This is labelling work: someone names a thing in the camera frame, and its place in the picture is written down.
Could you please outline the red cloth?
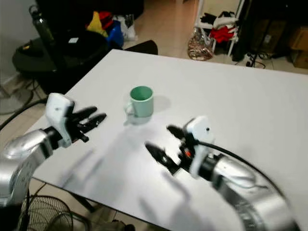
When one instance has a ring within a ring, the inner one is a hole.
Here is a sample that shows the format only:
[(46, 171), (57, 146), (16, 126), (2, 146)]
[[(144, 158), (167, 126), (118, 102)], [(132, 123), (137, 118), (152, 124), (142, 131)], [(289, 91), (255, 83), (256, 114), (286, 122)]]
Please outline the red cloth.
[(110, 26), (113, 27), (114, 14), (107, 12), (107, 11), (101, 11), (101, 12), (98, 12), (98, 14), (99, 14), (99, 20), (102, 25), (102, 29), (107, 30)]

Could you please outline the yellow cloth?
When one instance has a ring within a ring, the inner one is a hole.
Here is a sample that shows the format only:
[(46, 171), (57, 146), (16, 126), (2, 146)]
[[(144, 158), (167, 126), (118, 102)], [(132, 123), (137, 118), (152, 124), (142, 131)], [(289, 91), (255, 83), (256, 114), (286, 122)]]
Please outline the yellow cloth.
[(101, 19), (97, 12), (92, 13), (92, 20), (90, 24), (86, 27), (86, 31), (95, 32), (102, 35), (104, 38), (108, 37), (108, 34), (105, 29), (103, 29)]

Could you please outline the white clothes rack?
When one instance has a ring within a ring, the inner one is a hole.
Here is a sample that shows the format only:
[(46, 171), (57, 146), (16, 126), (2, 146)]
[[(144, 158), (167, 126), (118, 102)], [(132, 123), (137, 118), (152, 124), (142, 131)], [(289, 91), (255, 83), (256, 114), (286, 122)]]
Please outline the white clothes rack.
[[(233, 51), (233, 48), (235, 44), (239, 41), (239, 30), (240, 26), (238, 23), (240, 22), (240, 13), (242, 12), (242, 8), (244, 7), (244, 2), (245, 0), (240, 0), (238, 3), (237, 11), (235, 12), (229, 12), (229, 17), (225, 17), (224, 15), (222, 17), (217, 17), (214, 19), (213, 22), (202, 22), (202, 14), (204, 13), (203, 11), (203, 5), (205, 3), (205, 0), (198, 0), (198, 11), (197, 11), (197, 16), (196, 19), (194, 20), (194, 27), (202, 28), (205, 30), (205, 33), (209, 35), (209, 32), (213, 27), (219, 27), (219, 26), (232, 26), (235, 25), (237, 26), (237, 32), (235, 33), (234, 37), (228, 41), (229, 48), (228, 48), (228, 53), (227, 57), (231, 58), (231, 53)], [(212, 50), (214, 51), (216, 48), (217, 42), (213, 38), (211, 38), (212, 41)]]

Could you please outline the black table leg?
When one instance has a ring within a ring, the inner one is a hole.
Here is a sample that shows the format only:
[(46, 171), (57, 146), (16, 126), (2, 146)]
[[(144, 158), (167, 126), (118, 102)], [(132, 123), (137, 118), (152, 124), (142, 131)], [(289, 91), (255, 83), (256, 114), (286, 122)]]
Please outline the black table leg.
[(98, 207), (96, 201), (93, 201), (88, 198), (88, 196), (86, 196), (86, 194), (84, 193), (83, 189), (73, 187), (67, 190), (69, 194), (71, 194), (71, 196), (73, 196), (73, 198), (75, 198), (75, 200), (77, 200), (77, 202), (79, 202), (82, 207), (88, 210), (88, 212), (94, 213), (95, 211), (97, 211)]

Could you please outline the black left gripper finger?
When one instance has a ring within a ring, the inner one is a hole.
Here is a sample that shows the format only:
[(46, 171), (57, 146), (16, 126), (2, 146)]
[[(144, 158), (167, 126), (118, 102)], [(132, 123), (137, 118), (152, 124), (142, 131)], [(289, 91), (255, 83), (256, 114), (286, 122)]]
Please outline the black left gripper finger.
[(96, 106), (88, 106), (86, 108), (83, 108), (77, 112), (72, 113), (72, 119), (73, 120), (84, 120), (90, 117), (91, 114), (95, 113), (97, 111)]
[(97, 128), (104, 119), (106, 119), (106, 114), (96, 114), (93, 117), (89, 117), (84, 123), (80, 124), (80, 131), (90, 132)]

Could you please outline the brown cardboard box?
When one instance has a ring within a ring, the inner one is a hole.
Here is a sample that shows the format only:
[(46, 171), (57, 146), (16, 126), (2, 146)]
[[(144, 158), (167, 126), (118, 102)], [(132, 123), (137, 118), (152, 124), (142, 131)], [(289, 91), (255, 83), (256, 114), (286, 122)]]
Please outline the brown cardboard box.
[(308, 25), (295, 29), (289, 39), (289, 47), (294, 67), (308, 69)]

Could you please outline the dark water bottle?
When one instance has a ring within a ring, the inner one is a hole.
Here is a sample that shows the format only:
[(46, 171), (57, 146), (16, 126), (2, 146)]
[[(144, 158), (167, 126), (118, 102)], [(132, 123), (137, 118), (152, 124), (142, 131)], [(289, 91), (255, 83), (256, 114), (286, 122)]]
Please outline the dark water bottle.
[(33, 25), (40, 36), (40, 39), (43, 40), (46, 44), (53, 45), (55, 40), (53, 33), (50, 31), (48, 21), (42, 15), (38, 6), (33, 4), (28, 8), (29, 15), (33, 20)]

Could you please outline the green ceramic mug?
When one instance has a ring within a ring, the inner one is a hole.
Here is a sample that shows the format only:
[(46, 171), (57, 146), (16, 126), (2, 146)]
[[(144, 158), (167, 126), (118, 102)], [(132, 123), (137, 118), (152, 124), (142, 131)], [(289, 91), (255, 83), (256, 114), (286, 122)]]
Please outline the green ceramic mug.
[(154, 112), (154, 92), (148, 86), (136, 86), (129, 92), (125, 114), (133, 117), (150, 117)]

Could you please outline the blue bag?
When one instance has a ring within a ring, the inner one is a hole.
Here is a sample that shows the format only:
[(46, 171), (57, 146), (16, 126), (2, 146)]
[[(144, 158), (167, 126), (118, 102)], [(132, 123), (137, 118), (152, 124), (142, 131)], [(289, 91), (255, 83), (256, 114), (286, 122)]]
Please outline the blue bag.
[(124, 37), (121, 31), (121, 22), (114, 20), (110, 30), (108, 31), (108, 37), (106, 40), (110, 48), (122, 49), (124, 44)]

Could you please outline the black round side table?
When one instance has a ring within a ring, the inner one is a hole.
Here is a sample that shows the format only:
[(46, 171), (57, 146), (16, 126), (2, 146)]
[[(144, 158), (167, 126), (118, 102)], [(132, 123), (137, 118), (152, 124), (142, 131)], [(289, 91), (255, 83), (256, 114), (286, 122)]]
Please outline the black round side table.
[(66, 94), (85, 77), (110, 51), (105, 38), (81, 37), (77, 42), (66, 42), (57, 53), (64, 57), (66, 67), (57, 68), (37, 38), (19, 47), (13, 55), (13, 65), (22, 77), (36, 80), (46, 94)]

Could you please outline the brown patterned bag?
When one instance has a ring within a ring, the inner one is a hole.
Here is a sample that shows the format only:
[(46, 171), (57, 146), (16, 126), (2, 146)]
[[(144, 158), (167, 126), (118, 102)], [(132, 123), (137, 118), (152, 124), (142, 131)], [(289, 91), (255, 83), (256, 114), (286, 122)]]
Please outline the brown patterned bag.
[(189, 59), (206, 61), (213, 58), (212, 41), (202, 28), (194, 27), (188, 41), (187, 55)]

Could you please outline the grey round stand base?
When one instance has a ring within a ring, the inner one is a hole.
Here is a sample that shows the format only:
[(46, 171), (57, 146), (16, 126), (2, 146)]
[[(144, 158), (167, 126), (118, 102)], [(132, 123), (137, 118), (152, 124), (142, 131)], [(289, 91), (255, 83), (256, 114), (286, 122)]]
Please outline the grey round stand base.
[(8, 90), (0, 86), (0, 115), (13, 114), (28, 101), (28, 91), (21, 89)]

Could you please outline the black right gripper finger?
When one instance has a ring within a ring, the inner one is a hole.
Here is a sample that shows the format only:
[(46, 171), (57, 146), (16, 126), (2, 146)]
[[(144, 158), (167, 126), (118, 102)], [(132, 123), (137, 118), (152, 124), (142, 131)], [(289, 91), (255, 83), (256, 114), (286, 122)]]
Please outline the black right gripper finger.
[(152, 158), (163, 167), (167, 168), (171, 175), (176, 174), (179, 165), (167, 155), (166, 151), (158, 145), (146, 141), (145, 148), (151, 154)]
[(176, 125), (168, 125), (167, 131), (169, 131), (172, 136), (176, 137), (176, 139), (178, 139), (181, 143), (186, 142), (187, 132), (185, 131), (185, 129)]

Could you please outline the red garment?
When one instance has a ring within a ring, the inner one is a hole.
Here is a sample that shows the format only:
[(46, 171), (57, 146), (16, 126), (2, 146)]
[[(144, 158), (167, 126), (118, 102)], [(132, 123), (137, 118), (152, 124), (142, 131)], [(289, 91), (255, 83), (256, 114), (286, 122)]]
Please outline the red garment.
[(230, 41), (235, 33), (237, 32), (237, 26), (232, 25), (232, 26), (219, 26), (219, 27), (213, 27), (211, 31), (209, 32), (209, 37), (211, 39), (214, 39), (215, 42), (217, 43), (222, 43), (222, 42), (228, 42)]

